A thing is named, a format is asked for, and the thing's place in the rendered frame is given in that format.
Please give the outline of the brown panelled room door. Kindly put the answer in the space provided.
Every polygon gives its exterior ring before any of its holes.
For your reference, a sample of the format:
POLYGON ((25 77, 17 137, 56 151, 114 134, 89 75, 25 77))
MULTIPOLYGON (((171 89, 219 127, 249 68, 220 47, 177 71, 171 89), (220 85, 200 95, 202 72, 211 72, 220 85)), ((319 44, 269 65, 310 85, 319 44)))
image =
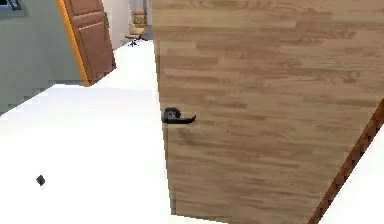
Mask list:
POLYGON ((102 0, 64 0, 90 85, 116 68, 102 0))

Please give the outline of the light wooden room door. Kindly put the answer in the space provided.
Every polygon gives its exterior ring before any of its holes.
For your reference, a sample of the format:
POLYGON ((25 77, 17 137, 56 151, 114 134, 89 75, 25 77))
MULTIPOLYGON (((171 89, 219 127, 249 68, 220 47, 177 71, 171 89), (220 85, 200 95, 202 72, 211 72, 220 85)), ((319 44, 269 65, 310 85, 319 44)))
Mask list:
POLYGON ((384 126, 384 0, 151 0, 171 211, 320 224, 384 126))

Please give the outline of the tan office chair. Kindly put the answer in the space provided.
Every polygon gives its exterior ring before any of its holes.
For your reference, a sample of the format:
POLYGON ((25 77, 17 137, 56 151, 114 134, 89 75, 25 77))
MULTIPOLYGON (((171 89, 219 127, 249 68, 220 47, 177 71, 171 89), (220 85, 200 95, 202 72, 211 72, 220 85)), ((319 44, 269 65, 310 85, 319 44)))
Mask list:
POLYGON ((138 40, 145 41, 144 36, 148 34, 147 13, 144 9, 132 11, 132 21, 129 23, 130 33, 126 38, 130 40, 129 46, 136 45, 138 40))

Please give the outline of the framed wall picture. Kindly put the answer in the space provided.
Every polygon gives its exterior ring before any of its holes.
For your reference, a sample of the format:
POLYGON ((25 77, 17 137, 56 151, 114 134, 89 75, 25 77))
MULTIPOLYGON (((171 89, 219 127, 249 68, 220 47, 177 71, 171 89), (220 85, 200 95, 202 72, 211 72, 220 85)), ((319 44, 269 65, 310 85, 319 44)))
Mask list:
POLYGON ((27 15, 28 12, 23 0, 0 0, 0 19, 27 15))

